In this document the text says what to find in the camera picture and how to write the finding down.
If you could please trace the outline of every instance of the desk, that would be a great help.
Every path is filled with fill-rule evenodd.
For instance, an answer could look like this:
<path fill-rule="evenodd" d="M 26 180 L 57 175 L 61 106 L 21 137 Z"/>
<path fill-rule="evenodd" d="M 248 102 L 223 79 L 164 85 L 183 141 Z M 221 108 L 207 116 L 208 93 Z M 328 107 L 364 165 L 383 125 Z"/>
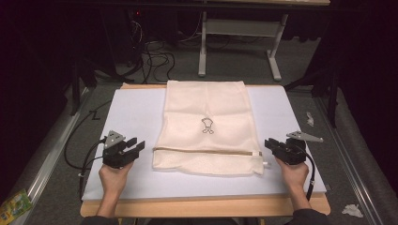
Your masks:
<path fill-rule="evenodd" d="M 149 92 L 152 89 L 149 89 L 149 91 L 140 90 L 140 95 L 145 94 L 146 97 L 138 95 L 138 91 L 126 90 L 134 95 L 129 95 L 130 97 L 125 99 L 118 97 L 124 90 L 118 90 L 115 93 L 103 134 L 107 135 L 109 129 L 113 129 L 126 135 L 129 139 L 133 135 L 128 135 L 131 130 L 140 130 L 140 132 L 134 131 L 137 134 L 134 134 L 134 137 L 138 138 L 138 142 L 146 141 L 146 149 L 140 154 L 140 158 L 136 160 L 134 168 L 129 173 L 131 182 L 128 180 L 126 189 L 116 208 L 115 214 L 117 217 L 186 218 L 292 215 L 293 208 L 286 196 L 287 191 L 280 170 L 276 162 L 272 161 L 273 156 L 270 151 L 265 147 L 262 147 L 263 155 L 271 163 L 271 168 L 267 169 L 263 176 L 222 178 L 193 176 L 180 172 L 154 172 L 151 167 L 153 156 L 151 148 L 157 140 L 156 133 L 160 133 L 160 131 L 152 130 L 151 127 L 155 124 L 156 129 L 161 128 L 161 125 L 156 123 L 159 120 L 156 117 L 158 114 L 161 118 L 163 104 L 159 103 L 156 98 L 164 100 L 165 90 L 162 89 L 152 92 L 152 94 Z M 253 105 L 254 120 L 256 121 L 258 138 L 262 140 L 261 143 L 264 141 L 264 137 L 268 136 L 285 140 L 286 133 L 291 132 L 292 129 L 299 129 L 287 95 L 281 86 L 256 86 L 248 89 L 251 98 L 259 99 L 261 97 L 261 103 L 255 102 L 256 104 Z M 276 98 L 272 93 L 278 95 L 278 100 L 275 100 Z M 272 107 L 261 107 L 262 104 L 265 106 L 272 105 Z M 143 107 L 148 107 L 151 110 L 140 110 Z M 267 116 L 256 118 L 260 114 Z M 116 117 L 128 119 L 118 120 L 115 119 Z M 272 121 L 277 121 L 278 127 L 273 126 Z M 102 146 L 97 150 L 96 157 L 101 155 L 101 148 Z M 100 204 L 102 196 L 98 176 L 100 164 L 100 160 L 95 161 L 87 181 L 84 203 L 81 209 L 81 214 L 84 217 L 95 215 Z M 315 180 L 311 204 L 314 209 L 328 214 L 330 212 L 329 203 L 319 173 L 316 174 Z M 208 188 L 211 185 L 223 188 Z"/>
<path fill-rule="evenodd" d="M 259 4 L 282 4 L 282 5 L 312 5 L 327 6 L 329 0 L 308 0 L 308 1 L 285 1 L 285 0 L 211 0 L 211 2 L 239 2 L 239 3 L 259 3 Z M 207 34 L 215 35 L 234 35 L 234 36 L 252 36 L 274 38 L 271 50 L 266 50 L 267 59 L 271 68 L 274 81 L 279 82 L 282 79 L 276 63 L 275 54 L 286 26 L 288 14 L 284 14 L 279 22 L 259 22 L 259 21 L 237 21 L 208 19 L 207 12 L 202 13 L 202 43 L 199 55 L 199 77 L 206 76 L 206 37 Z"/>

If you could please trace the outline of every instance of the white bag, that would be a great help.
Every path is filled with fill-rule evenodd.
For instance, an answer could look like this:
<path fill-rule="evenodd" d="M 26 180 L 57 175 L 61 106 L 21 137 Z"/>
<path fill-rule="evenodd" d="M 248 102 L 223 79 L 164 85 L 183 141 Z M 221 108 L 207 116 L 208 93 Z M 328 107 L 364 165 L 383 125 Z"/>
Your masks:
<path fill-rule="evenodd" d="M 213 175 L 262 174 L 249 95 L 243 82 L 167 83 L 155 169 Z"/>

